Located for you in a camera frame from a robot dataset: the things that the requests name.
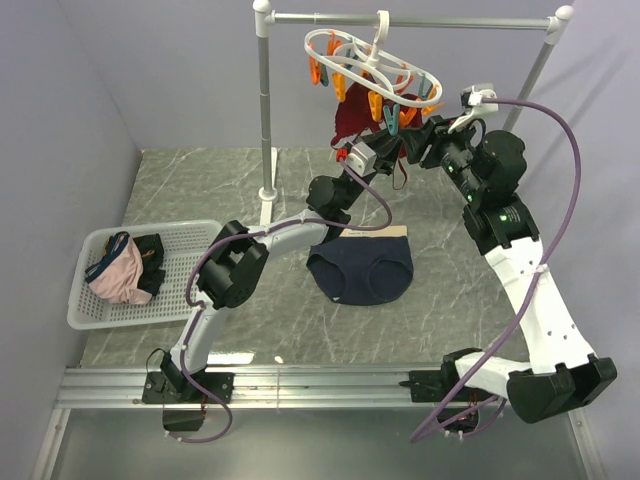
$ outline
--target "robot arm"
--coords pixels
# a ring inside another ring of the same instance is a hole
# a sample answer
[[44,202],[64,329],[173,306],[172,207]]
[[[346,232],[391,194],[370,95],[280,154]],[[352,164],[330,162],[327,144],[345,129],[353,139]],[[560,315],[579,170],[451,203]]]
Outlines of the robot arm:
[[[520,309],[534,274],[540,274],[520,324],[530,361],[492,357],[466,382],[469,387],[508,398],[525,422],[534,423],[587,405],[617,374],[611,359],[596,357],[567,311],[548,268],[539,266],[542,243],[538,229],[515,193],[526,170],[524,143],[515,135],[498,130],[484,135],[477,146],[471,146],[478,114],[490,113],[485,105],[476,105],[474,95],[486,94],[487,88],[463,92],[466,108],[463,116],[454,119],[433,116],[419,129],[403,129],[397,135],[383,130],[370,135],[347,149],[345,163],[368,184],[376,174],[388,175],[393,171],[404,146],[409,164],[419,164],[425,169],[442,168],[466,200],[462,214],[465,227],[496,272],[514,310]],[[337,238],[342,231],[340,225],[350,220],[345,211],[362,191],[363,186],[346,172],[338,178],[320,176],[309,187],[309,209],[287,219],[289,226],[271,232],[275,224],[246,228],[234,221],[225,225],[216,241],[238,233],[267,234],[231,241],[214,251],[200,269],[197,299],[204,302],[205,309],[185,352],[185,368],[190,374],[195,376],[203,371],[209,348],[226,318],[251,296],[266,262]],[[197,313],[194,310],[180,340],[161,365],[177,392],[188,387],[178,359],[185,350],[185,337]],[[478,349],[446,355],[441,369],[442,385],[456,383],[482,355]]]

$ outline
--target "horizontal bar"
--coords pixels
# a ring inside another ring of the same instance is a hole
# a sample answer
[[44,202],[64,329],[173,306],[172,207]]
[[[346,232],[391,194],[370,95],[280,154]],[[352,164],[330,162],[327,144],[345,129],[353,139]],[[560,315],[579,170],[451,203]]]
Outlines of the horizontal bar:
[[[486,28],[499,30],[547,30],[549,19],[528,18],[472,18],[472,17],[414,17],[390,15],[392,27],[421,28]],[[376,26],[376,14],[275,13],[274,23],[310,25]]]
[[[231,407],[256,408],[429,408],[412,403],[399,386],[410,370],[438,370],[435,365],[330,365],[209,367],[235,374]],[[144,369],[68,369],[55,408],[198,409],[197,404],[143,405]],[[465,406],[455,403],[452,406]],[[209,405],[208,408],[219,408]]]

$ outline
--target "white plastic basket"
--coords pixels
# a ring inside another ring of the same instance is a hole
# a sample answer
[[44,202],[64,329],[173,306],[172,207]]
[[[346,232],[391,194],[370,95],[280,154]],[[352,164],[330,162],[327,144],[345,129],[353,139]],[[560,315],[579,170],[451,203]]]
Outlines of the white plastic basket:
[[[187,279],[221,228],[218,222],[201,220],[106,228],[93,232],[85,239],[78,258],[69,295],[67,322],[77,330],[91,330],[187,320],[191,312],[191,307],[184,300]],[[84,280],[85,269],[102,258],[109,236],[122,231],[129,232],[132,237],[159,233],[162,239],[164,261],[161,268],[166,275],[158,295],[147,305],[110,304],[93,293]]]

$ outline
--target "gray wall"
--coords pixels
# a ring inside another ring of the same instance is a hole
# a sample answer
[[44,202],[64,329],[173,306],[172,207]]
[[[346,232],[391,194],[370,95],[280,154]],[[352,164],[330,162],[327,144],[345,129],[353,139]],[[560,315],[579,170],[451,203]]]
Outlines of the gray wall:
[[[551,266],[580,329],[618,367],[618,380],[586,412],[611,478],[627,480],[640,478],[637,1],[575,7],[534,96],[575,127],[584,163],[576,215]],[[530,165],[523,196],[548,242],[571,191],[571,150],[537,112],[526,112],[516,131]]]
[[84,237],[120,222],[139,153],[55,0],[0,15],[0,464],[30,474],[63,368]]
[[[257,43],[251,0],[60,0],[141,147],[259,146]],[[570,0],[273,0],[280,12],[542,18]],[[337,101],[309,80],[309,25],[277,26],[271,42],[276,146],[326,146]],[[349,29],[364,39],[373,29]],[[392,29],[386,49],[459,92],[494,82],[517,94],[542,32]]]

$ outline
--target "marble floor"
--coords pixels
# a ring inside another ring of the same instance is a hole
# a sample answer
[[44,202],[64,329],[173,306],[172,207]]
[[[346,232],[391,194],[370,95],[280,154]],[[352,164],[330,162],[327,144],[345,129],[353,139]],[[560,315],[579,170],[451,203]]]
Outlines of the marble floor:
[[[328,148],[279,150],[274,219],[305,208],[309,182],[338,175]],[[251,352],[254,364],[440,362],[446,353],[486,348],[513,318],[513,311],[463,226],[463,200],[439,170],[409,169],[409,182],[395,191],[391,178],[372,186],[391,205],[395,225],[407,225],[415,274],[397,301],[375,307],[335,304],[317,288],[305,267],[308,251],[267,264],[253,297],[237,309],[212,347],[215,352]],[[124,225],[180,220],[259,221],[262,183],[258,149],[147,150],[136,178]],[[363,194],[349,212],[352,222],[382,223],[385,212]],[[270,281],[278,275],[278,284]],[[155,347],[170,348],[183,322],[95,330],[84,366],[142,366]],[[525,360],[520,331],[500,355]]]

